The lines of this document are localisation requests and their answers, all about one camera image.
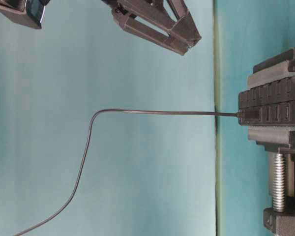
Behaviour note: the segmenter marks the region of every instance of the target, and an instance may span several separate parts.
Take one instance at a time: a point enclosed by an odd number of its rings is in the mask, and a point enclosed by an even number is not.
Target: usb port
[[[266,113],[266,121],[270,122],[270,117],[271,117],[271,107],[267,107],[267,113]]]
[[[275,121],[279,121],[280,118],[280,106],[275,106]]]
[[[286,105],[285,109],[285,120],[290,120],[290,105]]]

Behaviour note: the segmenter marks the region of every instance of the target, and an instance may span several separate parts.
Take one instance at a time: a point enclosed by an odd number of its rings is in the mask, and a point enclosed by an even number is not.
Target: blue-green wall
[[[99,0],[51,1],[41,31],[0,14],[0,236],[66,201],[93,112],[214,109],[212,2],[186,3],[203,40],[184,57]],[[214,149],[214,118],[103,115],[76,198],[28,235],[213,236]]]
[[[295,0],[215,0],[217,107],[236,111],[252,67],[295,47]],[[247,127],[218,120],[218,231],[221,236],[267,236],[263,209],[271,206],[263,147]]]

